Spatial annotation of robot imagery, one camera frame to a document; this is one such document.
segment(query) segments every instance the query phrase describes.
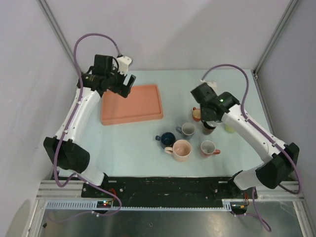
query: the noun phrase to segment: dark blue mug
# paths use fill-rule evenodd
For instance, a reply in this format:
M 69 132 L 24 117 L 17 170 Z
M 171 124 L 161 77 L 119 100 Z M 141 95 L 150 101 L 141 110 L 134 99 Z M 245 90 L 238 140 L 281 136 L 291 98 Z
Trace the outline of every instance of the dark blue mug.
M 160 141 L 161 147 L 164 149 L 165 147 L 172 147 L 176 142 L 176 137 L 172 132 L 165 132 L 161 136 L 156 136 L 155 139 Z

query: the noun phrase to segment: pink rectangular tray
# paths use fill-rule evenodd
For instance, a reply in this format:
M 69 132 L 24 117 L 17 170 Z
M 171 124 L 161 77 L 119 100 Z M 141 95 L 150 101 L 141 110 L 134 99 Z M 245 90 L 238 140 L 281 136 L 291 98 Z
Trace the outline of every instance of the pink rectangular tray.
M 157 85 L 133 86 L 127 98 L 111 91 L 105 92 L 102 96 L 103 125 L 162 118 L 162 105 Z

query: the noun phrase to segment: orange mug handle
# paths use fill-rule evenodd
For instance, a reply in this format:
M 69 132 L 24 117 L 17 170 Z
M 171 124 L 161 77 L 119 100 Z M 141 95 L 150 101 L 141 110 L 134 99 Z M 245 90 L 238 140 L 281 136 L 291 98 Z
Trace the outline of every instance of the orange mug handle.
M 213 152 L 213 155 L 218 155 L 218 154 L 220 154 L 220 153 L 221 153 L 221 150 L 216 149 L 216 150 Z

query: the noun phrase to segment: white mug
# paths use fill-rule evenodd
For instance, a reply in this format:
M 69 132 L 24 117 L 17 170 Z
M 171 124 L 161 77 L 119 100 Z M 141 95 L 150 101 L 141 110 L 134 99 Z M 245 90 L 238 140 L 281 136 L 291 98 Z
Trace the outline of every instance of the white mug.
M 173 144 L 173 147 L 166 147 L 164 151 L 173 155 L 176 161 L 183 162 L 189 159 L 192 147 L 188 141 L 178 140 Z

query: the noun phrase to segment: orange mug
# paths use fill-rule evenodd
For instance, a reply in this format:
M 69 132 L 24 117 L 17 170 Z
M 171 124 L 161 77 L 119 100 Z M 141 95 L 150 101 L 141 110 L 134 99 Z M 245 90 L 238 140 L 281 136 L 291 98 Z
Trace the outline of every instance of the orange mug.
M 201 120 L 201 109 L 193 107 L 192 117 L 195 122 L 199 122 Z
M 221 150 L 215 149 L 215 144 L 211 141 L 204 141 L 200 147 L 201 155 L 203 157 L 209 157 L 210 155 L 218 155 L 221 153 Z

